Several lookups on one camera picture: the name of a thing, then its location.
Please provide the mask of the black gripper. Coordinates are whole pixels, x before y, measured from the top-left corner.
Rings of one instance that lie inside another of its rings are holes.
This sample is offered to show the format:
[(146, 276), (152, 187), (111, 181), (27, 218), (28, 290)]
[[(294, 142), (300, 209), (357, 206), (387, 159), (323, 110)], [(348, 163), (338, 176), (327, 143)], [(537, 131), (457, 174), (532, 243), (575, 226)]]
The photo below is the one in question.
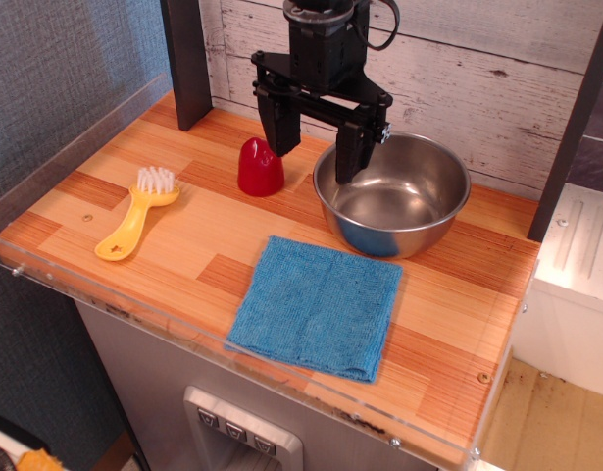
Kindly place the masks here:
[(364, 71), (369, 49), (367, 17), (324, 19), (317, 23), (290, 17), (289, 51), (259, 50), (254, 95), (265, 137), (275, 156), (283, 157), (301, 142), (303, 115), (337, 128), (335, 178), (351, 183), (368, 167), (376, 143), (390, 136), (388, 92)]

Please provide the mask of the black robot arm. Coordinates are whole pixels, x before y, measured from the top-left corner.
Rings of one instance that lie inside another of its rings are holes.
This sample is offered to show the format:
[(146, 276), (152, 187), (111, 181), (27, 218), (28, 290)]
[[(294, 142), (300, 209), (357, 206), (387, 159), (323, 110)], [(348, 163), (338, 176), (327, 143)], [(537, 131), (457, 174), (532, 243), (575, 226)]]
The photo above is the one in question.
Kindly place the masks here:
[(367, 1), (286, 1), (289, 51), (257, 51), (254, 94), (271, 150), (282, 157), (300, 142), (300, 120), (337, 129), (335, 179), (351, 183), (374, 147), (390, 136), (391, 95), (365, 74), (370, 4)]

